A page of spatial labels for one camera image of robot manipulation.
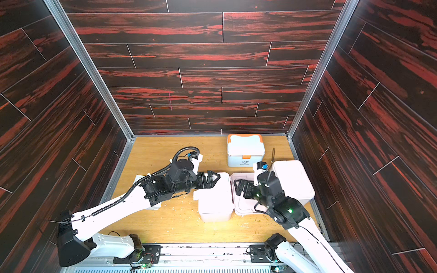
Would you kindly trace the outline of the pink medicine chest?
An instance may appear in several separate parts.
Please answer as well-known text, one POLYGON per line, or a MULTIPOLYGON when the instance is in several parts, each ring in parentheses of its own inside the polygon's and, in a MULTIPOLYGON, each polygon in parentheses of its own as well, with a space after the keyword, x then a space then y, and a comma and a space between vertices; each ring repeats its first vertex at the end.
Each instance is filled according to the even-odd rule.
POLYGON ((220 180, 211 189, 197 190, 193 199, 198 201, 198 212, 203 222, 225 222, 234 212, 238 216, 256 215, 256 200, 237 195, 234 182, 254 179, 253 173, 219 173, 220 180))

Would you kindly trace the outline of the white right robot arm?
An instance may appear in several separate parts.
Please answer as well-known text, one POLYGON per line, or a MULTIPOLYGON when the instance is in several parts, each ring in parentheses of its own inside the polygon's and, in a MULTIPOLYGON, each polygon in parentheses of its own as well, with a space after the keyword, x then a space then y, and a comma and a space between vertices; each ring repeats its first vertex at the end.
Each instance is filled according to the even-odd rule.
POLYGON ((351 273, 353 270, 323 237, 305 207, 295 198, 286 196, 281 182, 273 171, 261 172, 254 180, 237 179, 233 182, 236 195, 256 200, 266 208, 257 213, 268 215, 281 225, 302 248, 310 259, 293 247, 279 233, 264 243, 264 254, 272 263, 284 263, 296 273, 351 273))

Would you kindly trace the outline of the white gauze packet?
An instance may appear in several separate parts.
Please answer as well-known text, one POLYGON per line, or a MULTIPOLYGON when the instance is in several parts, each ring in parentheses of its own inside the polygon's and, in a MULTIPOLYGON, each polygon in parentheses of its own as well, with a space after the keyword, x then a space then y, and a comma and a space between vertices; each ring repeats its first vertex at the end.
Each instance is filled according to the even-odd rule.
POLYGON ((137 175, 135 178, 135 182, 133 184, 133 186, 135 187, 144 187, 145 185, 147 185, 150 181, 150 175, 146 175, 146 176, 139 176, 137 175))

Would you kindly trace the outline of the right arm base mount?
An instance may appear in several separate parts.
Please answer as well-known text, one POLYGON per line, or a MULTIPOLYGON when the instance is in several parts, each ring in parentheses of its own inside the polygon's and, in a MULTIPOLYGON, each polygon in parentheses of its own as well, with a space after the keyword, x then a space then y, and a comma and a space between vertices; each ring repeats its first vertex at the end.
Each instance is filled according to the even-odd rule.
POLYGON ((267 256, 265 245, 249 245, 246 248, 246 253, 249 256, 251 263, 272 263, 272 260, 267 256))

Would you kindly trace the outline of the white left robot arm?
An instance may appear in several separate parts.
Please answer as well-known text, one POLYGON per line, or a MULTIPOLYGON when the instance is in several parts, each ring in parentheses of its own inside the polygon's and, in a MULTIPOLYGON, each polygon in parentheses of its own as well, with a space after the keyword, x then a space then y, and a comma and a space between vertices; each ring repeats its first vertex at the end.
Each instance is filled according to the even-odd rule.
POLYGON ((164 169, 140 178, 124 195, 80 212, 62 212, 57 235, 59 265, 73 266, 88 257, 127 258, 140 253, 143 248, 136 235, 117 237, 99 232, 184 193, 213 188, 220 174, 198 172, 199 163, 196 158, 173 160, 164 169))

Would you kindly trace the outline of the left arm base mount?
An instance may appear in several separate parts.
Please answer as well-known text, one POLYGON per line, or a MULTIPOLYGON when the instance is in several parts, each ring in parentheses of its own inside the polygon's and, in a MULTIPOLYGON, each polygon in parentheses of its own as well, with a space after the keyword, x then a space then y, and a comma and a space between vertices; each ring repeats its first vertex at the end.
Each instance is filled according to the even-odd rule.
POLYGON ((153 265, 159 262, 161 245, 143 245, 142 250, 134 250, 126 258, 113 258, 115 265, 153 265))

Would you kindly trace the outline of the white orange-trimmed medicine chest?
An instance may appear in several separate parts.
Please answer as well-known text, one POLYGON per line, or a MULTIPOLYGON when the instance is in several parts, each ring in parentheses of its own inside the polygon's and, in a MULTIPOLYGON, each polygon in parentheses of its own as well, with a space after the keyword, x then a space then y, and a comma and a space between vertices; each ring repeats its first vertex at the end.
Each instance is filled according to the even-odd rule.
POLYGON ((230 134, 226 143, 227 164, 231 168, 252 167, 263 161, 265 145, 260 134, 230 134))

